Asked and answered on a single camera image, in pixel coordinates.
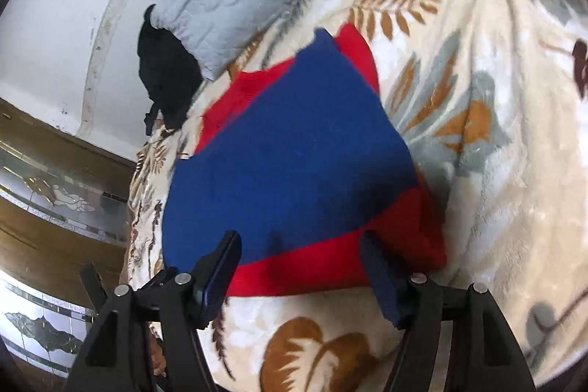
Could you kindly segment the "black clothes pile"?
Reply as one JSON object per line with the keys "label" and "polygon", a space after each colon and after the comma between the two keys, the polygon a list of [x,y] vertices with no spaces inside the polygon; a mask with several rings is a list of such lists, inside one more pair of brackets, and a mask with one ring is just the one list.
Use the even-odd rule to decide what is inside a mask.
{"label": "black clothes pile", "polygon": [[154,28],[150,15],[154,5],[144,11],[144,23],[137,41],[140,59],[139,77],[153,103],[144,116],[146,135],[154,130],[162,115],[169,130],[182,127],[192,104],[192,97],[203,82],[197,59],[167,29]]}

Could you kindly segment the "brown wooden glass-panel wardrobe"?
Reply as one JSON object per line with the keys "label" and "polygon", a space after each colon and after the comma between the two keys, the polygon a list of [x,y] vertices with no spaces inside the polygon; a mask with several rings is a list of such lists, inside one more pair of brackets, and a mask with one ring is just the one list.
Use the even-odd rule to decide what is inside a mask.
{"label": "brown wooden glass-panel wardrobe", "polygon": [[130,160],[1,104],[1,345],[34,391],[59,391],[95,319],[79,277],[119,281]]}

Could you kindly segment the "red and blue knit sweater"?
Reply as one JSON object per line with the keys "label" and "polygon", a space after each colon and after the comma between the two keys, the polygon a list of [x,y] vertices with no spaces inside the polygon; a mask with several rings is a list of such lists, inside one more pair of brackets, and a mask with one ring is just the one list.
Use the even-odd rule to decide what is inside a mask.
{"label": "red and blue knit sweater", "polygon": [[445,266],[440,215],[354,26],[318,30],[295,57],[242,73],[204,114],[169,187],[165,264],[191,270],[228,231],[242,241],[232,296],[363,287],[367,231],[418,271]]}

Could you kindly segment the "beige leaf-pattern fleece blanket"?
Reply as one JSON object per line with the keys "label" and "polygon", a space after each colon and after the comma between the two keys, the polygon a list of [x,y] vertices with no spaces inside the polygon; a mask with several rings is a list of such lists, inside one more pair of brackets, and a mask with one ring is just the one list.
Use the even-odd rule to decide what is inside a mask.
{"label": "beige leaf-pattern fleece blanket", "polygon": [[[206,111],[237,76],[345,25],[371,50],[382,107],[440,215],[447,262],[419,272],[486,284],[535,387],[550,382],[587,352],[586,0],[297,0],[196,92],[181,128],[140,149],[125,281],[140,288],[168,267],[168,191]],[[227,291],[196,334],[229,391],[379,391],[402,341],[369,279],[303,295]]]}

